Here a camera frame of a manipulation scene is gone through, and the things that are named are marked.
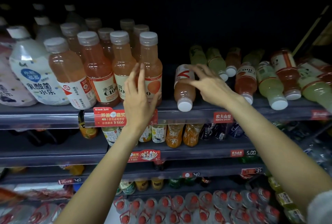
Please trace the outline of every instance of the red price tag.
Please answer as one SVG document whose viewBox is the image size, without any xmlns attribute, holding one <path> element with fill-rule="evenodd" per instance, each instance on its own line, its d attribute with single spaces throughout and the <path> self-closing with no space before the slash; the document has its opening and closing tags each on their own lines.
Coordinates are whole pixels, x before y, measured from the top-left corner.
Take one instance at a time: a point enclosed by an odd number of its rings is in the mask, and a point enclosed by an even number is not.
<svg viewBox="0 0 332 224">
<path fill-rule="evenodd" d="M 124 109 L 112 109 L 110 107 L 93 108 L 96 127 L 125 126 L 127 124 Z M 158 124 L 158 110 L 156 109 L 150 124 Z"/>
<path fill-rule="evenodd" d="M 213 116 L 214 123 L 232 123 L 233 117 L 229 112 L 215 112 Z"/>
<path fill-rule="evenodd" d="M 74 179 L 58 180 L 59 185 L 75 184 Z"/>
<path fill-rule="evenodd" d="M 140 152 L 132 152 L 130 154 L 128 163 L 157 161 L 160 160 L 160 151 L 156 150 L 143 150 Z"/>
<path fill-rule="evenodd" d="M 237 157 L 243 157 L 243 156 L 244 156 L 244 150 L 231 150 L 230 151 L 231 158 L 237 158 Z"/>
<path fill-rule="evenodd" d="M 242 169 L 241 175 L 258 174 L 262 172 L 263 168 L 248 168 L 248 169 Z"/>
<path fill-rule="evenodd" d="M 311 118 L 310 120 L 328 120 L 330 113 L 326 110 L 311 110 Z"/>
</svg>

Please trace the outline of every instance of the orange juice bottle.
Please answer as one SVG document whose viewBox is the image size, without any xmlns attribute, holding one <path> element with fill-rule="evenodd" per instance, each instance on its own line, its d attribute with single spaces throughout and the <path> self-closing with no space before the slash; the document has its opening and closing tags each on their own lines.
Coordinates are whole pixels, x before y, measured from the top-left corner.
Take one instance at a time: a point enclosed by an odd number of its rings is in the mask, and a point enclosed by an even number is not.
<svg viewBox="0 0 332 224">
<path fill-rule="evenodd" d="M 169 147 L 177 148 L 182 142 L 184 124 L 169 124 L 166 135 L 166 143 Z"/>
<path fill-rule="evenodd" d="M 203 124 L 187 124 L 183 134 L 183 142 L 190 147 L 197 145 L 202 127 Z"/>
<path fill-rule="evenodd" d="M 161 92 L 163 65 L 158 59 L 158 35 L 154 32 L 143 32 L 139 35 L 141 59 L 145 66 L 145 91 L 149 102 L 156 93 Z"/>
<path fill-rule="evenodd" d="M 89 31 L 98 32 L 98 29 L 102 28 L 102 20 L 100 18 L 87 18 L 85 23 Z"/>
<path fill-rule="evenodd" d="M 236 73 L 235 92 L 243 96 L 248 103 L 252 104 L 254 101 L 253 93 L 256 90 L 256 70 L 250 62 L 244 62 Z"/>
<path fill-rule="evenodd" d="M 127 32 L 111 32 L 110 40 L 112 41 L 114 52 L 112 67 L 115 80 L 117 82 L 120 99 L 124 101 L 126 97 L 124 84 L 128 79 L 132 69 L 134 68 L 136 60 L 131 56 L 129 34 Z"/>
<path fill-rule="evenodd" d="M 76 23 L 64 23 L 60 25 L 62 34 L 67 38 L 69 49 L 75 52 L 80 58 L 82 63 L 85 63 L 83 54 L 81 52 L 82 47 L 78 42 L 77 34 L 80 30 L 80 26 Z"/>
<path fill-rule="evenodd" d="M 196 88 L 185 83 L 178 83 L 179 79 L 195 79 L 193 71 L 187 68 L 186 64 L 177 67 L 175 72 L 174 98 L 178 103 L 178 109 L 182 112 L 188 112 L 193 108 L 193 101 L 196 98 Z"/>
<path fill-rule="evenodd" d="M 141 58 L 141 44 L 139 42 L 139 35 L 143 32 L 150 31 L 149 27 L 147 25 L 135 25 L 134 26 L 134 44 L 135 47 L 132 50 L 132 56 L 135 58 L 137 62 L 139 62 L 139 59 Z"/>
<path fill-rule="evenodd" d="M 110 41 L 110 33 L 114 32 L 113 28 L 99 28 L 98 35 L 100 38 L 100 44 L 103 47 L 104 55 L 108 58 L 111 62 L 113 62 L 114 55 L 113 55 L 113 45 Z"/>
<path fill-rule="evenodd" d="M 114 107 L 120 102 L 118 87 L 114 80 L 111 61 L 104 56 L 96 32 L 80 32 L 78 41 L 83 46 L 82 53 L 86 62 L 85 73 L 89 78 L 97 100 Z"/>
<path fill-rule="evenodd" d="M 135 47 L 135 39 L 133 37 L 135 21 L 131 18 L 121 19 L 120 27 L 123 31 L 126 31 L 129 34 L 130 39 L 130 48 L 131 50 Z"/>
<path fill-rule="evenodd" d="M 228 50 L 226 56 L 226 74 L 228 77 L 233 77 L 236 75 L 237 70 L 241 66 L 241 49 L 238 47 L 232 47 Z"/>
</svg>

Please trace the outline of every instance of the bottle label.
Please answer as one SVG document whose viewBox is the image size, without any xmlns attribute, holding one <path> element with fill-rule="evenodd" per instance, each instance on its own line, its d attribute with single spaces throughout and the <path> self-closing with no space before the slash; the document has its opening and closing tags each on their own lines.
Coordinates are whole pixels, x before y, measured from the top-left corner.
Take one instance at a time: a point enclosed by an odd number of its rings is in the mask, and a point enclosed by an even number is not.
<svg viewBox="0 0 332 224">
<path fill-rule="evenodd" d="M 279 79 L 272 66 L 262 66 L 257 70 L 258 84 L 266 79 Z"/>
<path fill-rule="evenodd" d="M 104 133 L 104 136 L 108 142 L 108 144 L 110 146 L 113 146 L 115 141 L 118 139 L 118 137 L 120 136 L 120 130 L 118 127 L 114 127 L 114 130 L 104 130 L 104 128 L 102 128 L 102 131 Z"/>
<path fill-rule="evenodd" d="M 179 79 L 195 79 L 193 71 L 189 70 L 186 64 L 182 64 L 177 67 L 175 72 L 174 88 L 175 85 L 178 83 Z"/>
<path fill-rule="evenodd" d="M 156 93 L 161 92 L 161 80 L 162 74 L 154 78 L 145 78 L 145 91 L 149 102 L 152 101 Z"/>
<path fill-rule="evenodd" d="M 316 66 L 310 64 L 310 63 L 302 63 L 302 64 L 299 64 L 297 66 L 298 68 L 304 68 L 308 71 L 311 72 L 311 74 L 314 76 L 314 77 L 321 77 L 321 75 L 324 75 L 325 73 L 322 72 L 321 70 L 319 70 L 319 68 L 317 68 Z"/>
<path fill-rule="evenodd" d="M 119 96 L 118 87 L 114 83 L 113 72 L 106 77 L 98 79 L 89 78 L 89 80 L 99 102 L 111 102 Z"/>
<path fill-rule="evenodd" d="M 96 104 L 95 93 L 86 76 L 72 83 L 59 82 L 59 84 L 74 108 L 83 110 Z"/>
<path fill-rule="evenodd" d="M 252 66 L 249 66 L 249 65 L 241 66 L 236 73 L 236 78 L 238 79 L 238 78 L 245 77 L 245 76 L 251 77 L 256 81 L 255 68 Z"/>
<path fill-rule="evenodd" d="M 128 79 L 129 76 L 121 76 L 121 75 L 114 75 L 114 76 L 115 76 L 115 81 L 117 82 L 120 98 L 124 100 L 126 97 L 125 81 Z"/>
<path fill-rule="evenodd" d="M 69 104 L 67 96 L 48 65 L 48 59 L 39 57 L 31 61 L 9 59 L 13 72 L 37 101 L 46 105 Z"/>
<path fill-rule="evenodd" d="M 300 85 L 301 91 L 305 90 L 307 87 L 314 83 L 322 82 L 317 77 L 313 76 L 313 74 L 304 68 L 299 68 L 298 72 L 300 73 L 300 78 L 298 80 L 298 84 Z"/>
<path fill-rule="evenodd" d="M 148 125 L 145 128 L 142 136 L 139 138 L 139 142 L 148 142 L 148 141 L 151 140 L 151 138 L 152 138 L 152 135 L 151 135 L 151 125 Z"/>
<path fill-rule="evenodd" d="M 293 59 L 293 56 L 288 51 L 281 51 L 276 55 L 272 56 L 271 63 L 276 73 L 279 73 L 281 70 L 294 68 L 296 69 L 296 64 Z"/>
<path fill-rule="evenodd" d="M 167 125 L 165 125 L 162 128 L 157 128 L 152 125 L 152 141 L 155 143 L 162 143 L 165 142 L 166 137 L 166 128 Z"/>
</svg>

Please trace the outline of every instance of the bottle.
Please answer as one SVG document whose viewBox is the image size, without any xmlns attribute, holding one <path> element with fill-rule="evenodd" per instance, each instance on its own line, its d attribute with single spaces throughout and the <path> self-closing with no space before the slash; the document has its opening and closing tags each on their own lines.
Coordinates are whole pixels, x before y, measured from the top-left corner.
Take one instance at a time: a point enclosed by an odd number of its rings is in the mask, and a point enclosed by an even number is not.
<svg viewBox="0 0 332 224">
<path fill-rule="evenodd" d="M 130 201 L 125 199 L 123 196 L 115 200 L 113 204 L 118 214 L 123 214 L 130 209 Z"/>
<path fill-rule="evenodd" d="M 202 177 L 201 178 L 200 184 L 202 187 L 206 188 L 209 186 L 210 183 L 211 183 L 211 177 Z"/>
<path fill-rule="evenodd" d="M 251 105 L 254 101 L 253 93 L 255 93 L 256 90 L 256 70 L 250 62 L 244 62 L 236 73 L 235 91 L 243 96 Z"/>
<path fill-rule="evenodd" d="M 193 108 L 193 101 L 196 98 L 196 88 L 185 83 L 178 83 L 179 79 L 195 79 L 193 71 L 187 68 L 186 64 L 177 67 L 175 71 L 174 99 L 178 104 L 178 109 L 188 112 Z"/>
<path fill-rule="evenodd" d="M 104 55 L 106 58 L 108 58 L 112 63 L 114 59 L 113 54 L 113 45 L 110 41 L 110 33 L 114 32 L 113 28 L 99 28 L 98 29 L 98 35 L 100 38 L 100 44 L 103 47 Z"/>
<path fill-rule="evenodd" d="M 227 203 L 230 209 L 236 209 L 242 206 L 242 196 L 234 190 L 227 192 Z"/>
<path fill-rule="evenodd" d="M 169 124 L 167 127 L 166 144 L 177 148 L 182 142 L 182 131 L 184 124 Z"/>
<path fill-rule="evenodd" d="M 38 33 L 36 36 L 36 41 L 44 45 L 44 41 L 54 37 L 62 37 L 62 33 L 59 29 L 55 28 L 50 24 L 48 17 L 35 17 L 35 21 L 38 28 Z"/>
<path fill-rule="evenodd" d="M 190 147 L 197 145 L 202 127 L 203 124 L 187 124 L 183 134 L 183 142 Z"/>
<path fill-rule="evenodd" d="M 120 102 L 118 88 L 114 80 L 112 64 L 104 56 L 97 33 L 80 32 L 77 37 L 83 46 L 82 53 L 86 60 L 85 73 L 90 80 L 97 100 L 101 104 L 114 107 Z"/>
<path fill-rule="evenodd" d="M 248 190 L 242 190 L 240 192 L 242 196 L 242 205 L 245 208 L 257 207 L 258 206 L 258 196 Z"/>
<path fill-rule="evenodd" d="M 96 96 L 79 56 L 69 50 L 67 41 L 61 37 L 47 39 L 44 45 L 51 53 L 49 66 L 73 107 L 92 108 L 97 102 Z"/>
<path fill-rule="evenodd" d="M 136 188 L 139 191 L 146 191 L 146 189 L 149 187 L 149 181 L 148 180 L 140 180 L 135 181 Z"/>
<path fill-rule="evenodd" d="M 88 27 L 85 24 L 85 19 L 82 18 L 75 12 L 75 5 L 65 5 L 66 11 L 68 12 L 66 17 L 66 23 L 76 23 L 80 26 L 80 32 L 87 31 Z"/>
<path fill-rule="evenodd" d="M 67 38 L 69 49 L 76 53 L 83 64 L 85 64 L 85 59 L 82 54 L 82 46 L 80 45 L 77 33 L 80 30 L 80 26 L 76 23 L 64 23 L 60 25 L 62 34 Z"/>
<path fill-rule="evenodd" d="M 200 207 L 209 209 L 213 206 L 212 194 L 208 191 L 203 191 L 199 194 L 198 200 L 200 202 Z"/>
<path fill-rule="evenodd" d="M 155 124 L 152 125 L 152 141 L 155 143 L 165 142 L 167 125 L 166 124 Z"/>
<path fill-rule="evenodd" d="M 35 209 L 35 207 L 29 205 L 15 205 L 9 212 L 0 216 L 0 223 L 28 223 Z"/>
<path fill-rule="evenodd" d="M 37 100 L 10 69 L 8 59 L 11 53 L 11 49 L 0 45 L 0 104 L 14 107 L 34 105 Z"/>
<path fill-rule="evenodd" d="M 210 47 L 206 52 L 208 67 L 224 81 L 228 80 L 226 74 L 226 62 L 222 58 L 218 48 Z"/>
<path fill-rule="evenodd" d="M 201 46 L 195 45 L 189 49 L 190 63 L 191 65 L 203 64 L 207 65 L 208 61 L 205 57 Z"/>
<path fill-rule="evenodd" d="M 16 45 L 9 58 L 14 74 L 37 99 L 46 105 L 66 105 L 70 101 L 48 64 L 45 46 L 34 41 L 23 26 L 8 28 Z"/>
<path fill-rule="evenodd" d="M 145 211 L 149 215 L 154 215 L 157 211 L 158 201 L 155 198 L 148 198 L 145 203 Z"/>
<path fill-rule="evenodd" d="M 151 178 L 151 186 L 157 191 L 161 190 L 164 186 L 164 179 L 160 179 L 158 177 Z"/>
<path fill-rule="evenodd" d="M 200 207 L 198 196 L 196 193 L 187 193 L 185 196 L 185 203 L 186 208 L 192 213 Z"/>
<path fill-rule="evenodd" d="M 143 32 L 149 32 L 149 26 L 147 25 L 134 25 L 134 44 L 135 47 L 132 50 L 132 56 L 137 62 L 141 59 L 141 43 L 139 42 L 139 35 Z"/>
<path fill-rule="evenodd" d="M 332 86 L 332 65 L 316 58 L 307 58 L 300 60 L 297 68 L 307 69 L 314 77 Z"/>
<path fill-rule="evenodd" d="M 131 50 L 133 50 L 135 47 L 135 39 L 133 38 L 134 26 L 135 21 L 133 19 L 127 18 L 120 20 L 121 30 L 126 31 L 129 34 Z"/>
<path fill-rule="evenodd" d="M 158 36 L 154 32 L 143 32 L 139 35 L 141 43 L 141 59 L 145 66 L 145 91 L 149 102 L 156 93 L 161 92 L 163 65 L 158 59 Z M 157 106 L 161 103 L 161 94 Z"/>
<path fill-rule="evenodd" d="M 178 189 L 181 187 L 181 179 L 170 179 L 168 180 L 168 185 L 171 188 Z"/>
<path fill-rule="evenodd" d="M 311 72 L 304 68 L 299 69 L 301 75 L 298 83 L 302 94 L 310 101 L 322 105 L 328 112 L 332 113 L 332 89 L 322 80 L 314 77 Z"/>
<path fill-rule="evenodd" d="M 135 183 L 132 181 L 121 181 L 120 188 L 125 195 L 132 195 L 136 190 Z"/>
<path fill-rule="evenodd" d="M 172 209 L 180 213 L 185 207 L 185 199 L 181 195 L 172 198 Z"/>
<path fill-rule="evenodd" d="M 110 146 L 113 146 L 115 141 L 120 136 L 119 127 L 102 127 L 102 131 Z"/>
<path fill-rule="evenodd" d="M 251 66 L 253 66 L 254 68 L 257 68 L 264 53 L 265 53 L 264 49 L 253 50 L 249 54 L 247 54 L 245 57 L 243 57 L 242 62 L 243 63 L 250 62 Z"/>
<path fill-rule="evenodd" d="M 102 20 L 100 18 L 87 18 L 85 23 L 89 31 L 98 32 L 99 28 L 102 28 Z"/>
<path fill-rule="evenodd" d="M 271 63 L 277 76 L 284 84 L 284 96 L 287 100 L 297 100 L 301 97 L 298 85 L 300 74 L 289 50 L 280 50 L 271 55 Z"/>
<path fill-rule="evenodd" d="M 228 50 L 226 59 L 226 74 L 228 77 L 236 75 L 237 70 L 241 66 L 241 49 L 232 47 Z"/>
<path fill-rule="evenodd" d="M 283 110 L 288 106 L 288 102 L 283 95 L 284 85 L 268 61 L 262 61 L 258 65 L 257 82 L 259 92 L 262 96 L 268 98 L 272 109 Z"/>
<path fill-rule="evenodd" d="M 148 125 L 141 137 L 139 138 L 139 142 L 149 142 L 152 139 L 151 125 Z"/>
<path fill-rule="evenodd" d="M 126 98 L 125 81 L 128 79 L 132 69 L 135 67 L 136 60 L 131 56 L 129 35 L 125 31 L 115 31 L 110 33 L 110 40 L 113 43 L 113 71 L 118 85 L 121 101 Z"/>
<path fill-rule="evenodd" d="M 227 208 L 227 194 L 222 190 L 217 190 L 213 193 L 212 201 L 215 208 Z"/>
</svg>

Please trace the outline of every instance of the white label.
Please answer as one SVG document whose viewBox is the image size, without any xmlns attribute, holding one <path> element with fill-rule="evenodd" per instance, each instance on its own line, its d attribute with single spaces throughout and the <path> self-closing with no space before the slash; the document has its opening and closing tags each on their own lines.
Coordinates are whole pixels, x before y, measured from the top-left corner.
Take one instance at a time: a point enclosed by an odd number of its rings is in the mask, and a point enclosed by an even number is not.
<svg viewBox="0 0 332 224">
<path fill-rule="evenodd" d="M 142 136 L 139 138 L 139 142 L 147 142 L 147 141 L 150 141 L 151 140 L 151 125 L 148 125 Z"/>
<path fill-rule="evenodd" d="M 193 71 L 186 68 L 186 66 L 187 66 L 186 64 L 182 64 L 177 67 L 175 72 L 174 88 L 179 79 L 193 79 L 193 80 L 195 79 Z"/>
<path fill-rule="evenodd" d="M 304 90 L 308 86 L 317 83 L 317 82 L 322 82 L 320 79 L 317 77 L 314 77 L 310 71 L 304 68 L 299 68 L 298 72 L 300 73 L 301 77 L 297 81 L 298 84 L 300 85 L 300 88 Z"/>
<path fill-rule="evenodd" d="M 72 83 L 59 82 L 59 84 L 74 108 L 83 110 L 96 104 L 95 93 L 86 76 Z"/>
<path fill-rule="evenodd" d="M 31 61 L 10 58 L 9 62 L 13 72 L 39 102 L 46 105 L 70 103 L 49 67 L 47 58 L 39 57 Z"/>
<path fill-rule="evenodd" d="M 249 65 L 241 66 L 236 73 L 236 78 L 238 79 L 244 76 L 248 76 L 256 80 L 255 68 Z"/>
<path fill-rule="evenodd" d="M 102 131 L 103 131 L 104 136 L 105 136 L 105 138 L 106 138 L 106 140 L 107 140 L 107 142 L 110 146 L 113 146 L 115 141 L 120 136 L 120 130 L 119 130 L 118 127 L 110 127 L 110 128 L 106 127 L 106 128 L 102 128 Z"/>
<path fill-rule="evenodd" d="M 114 76 L 115 76 L 115 81 L 117 82 L 120 98 L 122 100 L 124 100 L 126 97 L 125 81 L 128 79 L 129 76 L 121 76 L 121 75 L 115 75 L 115 74 L 114 74 Z"/>
<path fill-rule="evenodd" d="M 166 128 L 167 128 L 167 125 L 165 125 L 162 128 L 157 128 L 152 125 L 152 141 L 155 143 L 165 142 Z"/>
<path fill-rule="evenodd" d="M 272 66 L 262 66 L 257 70 L 257 81 L 260 84 L 266 79 L 279 79 Z"/>
<path fill-rule="evenodd" d="M 298 68 L 304 68 L 305 70 L 310 71 L 314 77 L 318 77 L 318 76 L 324 74 L 324 72 L 322 72 L 315 66 L 311 65 L 310 63 L 302 63 L 302 64 L 298 65 Z"/>
<path fill-rule="evenodd" d="M 114 83 L 113 72 L 103 78 L 89 78 L 89 80 L 99 102 L 111 102 L 119 96 L 118 87 Z"/>
<path fill-rule="evenodd" d="M 37 101 L 10 69 L 12 50 L 0 46 L 0 103 L 8 106 L 30 106 Z"/>
<path fill-rule="evenodd" d="M 161 92 L 161 80 L 162 74 L 154 78 L 145 78 L 145 92 L 149 102 L 152 101 L 156 93 Z"/>
<path fill-rule="evenodd" d="M 280 54 L 277 54 L 271 58 L 271 63 L 276 73 L 285 69 L 285 68 L 296 68 L 295 61 L 293 56 L 288 51 L 282 51 Z"/>
</svg>

